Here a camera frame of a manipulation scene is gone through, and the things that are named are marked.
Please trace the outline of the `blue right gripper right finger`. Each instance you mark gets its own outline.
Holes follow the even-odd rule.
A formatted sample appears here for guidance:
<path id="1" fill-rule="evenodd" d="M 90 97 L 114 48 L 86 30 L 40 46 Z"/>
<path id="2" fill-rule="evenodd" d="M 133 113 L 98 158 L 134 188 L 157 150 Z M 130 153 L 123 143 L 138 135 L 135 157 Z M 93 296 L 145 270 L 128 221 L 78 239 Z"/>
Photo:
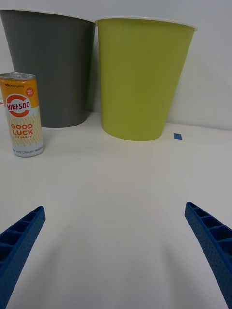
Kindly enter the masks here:
<path id="1" fill-rule="evenodd" d="M 232 308 L 232 230 L 192 202 L 186 204 L 185 218 Z"/>

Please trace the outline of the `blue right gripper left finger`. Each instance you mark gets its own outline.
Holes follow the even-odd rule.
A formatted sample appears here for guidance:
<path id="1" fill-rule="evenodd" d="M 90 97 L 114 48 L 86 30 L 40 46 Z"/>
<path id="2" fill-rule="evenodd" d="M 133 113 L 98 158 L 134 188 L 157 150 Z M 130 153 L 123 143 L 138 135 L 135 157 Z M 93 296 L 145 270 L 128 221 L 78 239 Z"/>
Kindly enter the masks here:
<path id="1" fill-rule="evenodd" d="M 0 235 L 0 308 L 10 300 L 18 278 L 46 220 L 39 206 Z"/>

